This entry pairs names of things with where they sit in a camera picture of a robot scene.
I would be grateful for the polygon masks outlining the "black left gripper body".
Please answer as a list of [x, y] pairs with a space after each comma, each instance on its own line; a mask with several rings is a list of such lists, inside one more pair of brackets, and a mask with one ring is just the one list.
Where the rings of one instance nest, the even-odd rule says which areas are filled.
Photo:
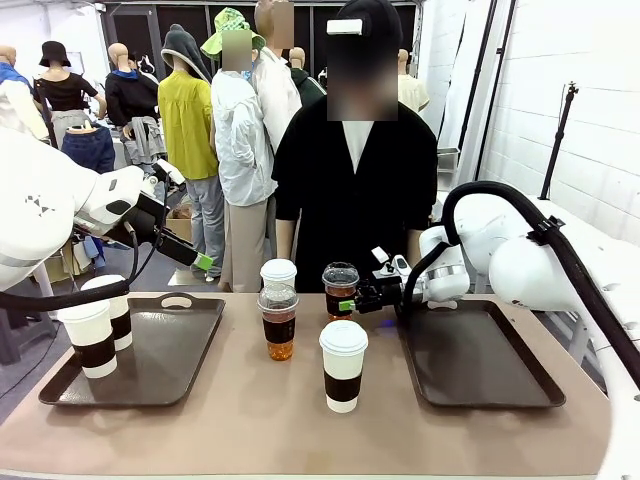
[[136, 233], [139, 245], [154, 243], [166, 212], [167, 207], [162, 202], [146, 193], [141, 193], [136, 205], [124, 215], [114, 228], [106, 233], [106, 238], [127, 247], [133, 247], [131, 235], [124, 225], [125, 222], [128, 222]]

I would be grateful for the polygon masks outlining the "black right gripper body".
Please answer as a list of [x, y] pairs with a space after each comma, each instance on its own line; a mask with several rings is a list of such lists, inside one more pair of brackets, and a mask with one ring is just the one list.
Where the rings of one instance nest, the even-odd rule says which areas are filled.
[[365, 282], [358, 286], [356, 293], [356, 311], [367, 314], [382, 310], [386, 306], [400, 305], [403, 299], [400, 283]]

